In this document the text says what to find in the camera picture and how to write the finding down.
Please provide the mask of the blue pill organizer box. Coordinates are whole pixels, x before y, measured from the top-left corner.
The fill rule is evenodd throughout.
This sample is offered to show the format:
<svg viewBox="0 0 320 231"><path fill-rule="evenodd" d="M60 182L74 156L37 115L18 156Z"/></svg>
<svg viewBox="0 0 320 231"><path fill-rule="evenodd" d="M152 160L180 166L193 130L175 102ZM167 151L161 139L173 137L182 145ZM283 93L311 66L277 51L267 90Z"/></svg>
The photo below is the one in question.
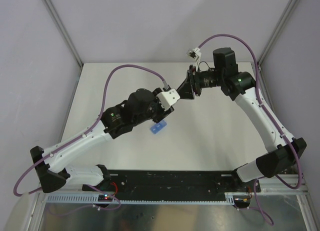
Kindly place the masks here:
<svg viewBox="0 0 320 231"><path fill-rule="evenodd" d="M165 120L161 120L158 123L155 123L153 126L150 127L150 131L156 135L158 134L162 129L164 129L167 126L167 122Z"/></svg>

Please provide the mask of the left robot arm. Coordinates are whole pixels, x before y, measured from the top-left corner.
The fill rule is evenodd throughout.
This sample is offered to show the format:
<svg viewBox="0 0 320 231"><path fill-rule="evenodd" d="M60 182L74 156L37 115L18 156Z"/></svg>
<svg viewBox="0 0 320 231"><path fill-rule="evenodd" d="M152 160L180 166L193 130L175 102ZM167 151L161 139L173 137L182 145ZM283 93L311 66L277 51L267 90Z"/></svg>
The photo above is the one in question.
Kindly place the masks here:
<svg viewBox="0 0 320 231"><path fill-rule="evenodd" d="M71 162L95 146L131 132L145 121L159 123L174 111L173 105L179 99L175 89L149 91L140 88L131 93L127 100L106 109L93 128L87 128L49 148L32 148L30 154L42 191L52 193L65 185L81 185L85 190L91 187L107 190L111 185L111 176L104 165L75 167Z"/></svg>

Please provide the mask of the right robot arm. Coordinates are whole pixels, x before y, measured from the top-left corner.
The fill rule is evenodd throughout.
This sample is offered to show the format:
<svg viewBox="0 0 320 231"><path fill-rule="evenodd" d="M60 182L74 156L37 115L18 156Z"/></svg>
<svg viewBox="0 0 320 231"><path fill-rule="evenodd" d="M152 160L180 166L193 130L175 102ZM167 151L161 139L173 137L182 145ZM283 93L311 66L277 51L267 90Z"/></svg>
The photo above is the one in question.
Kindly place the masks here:
<svg viewBox="0 0 320 231"><path fill-rule="evenodd" d="M232 188L238 192L249 186L249 181L260 177L272 178L297 164L307 144L295 138L279 121L264 101L255 79L249 72L240 72L235 52L229 48L213 51L214 67L201 71L200 48L190 50L188 56L195 60L186 73L186 79L177 91L183 100L193 100L203 89L219 87L225 96L234 101L248 116L259 133L266 154L234 170Z"/></svg>

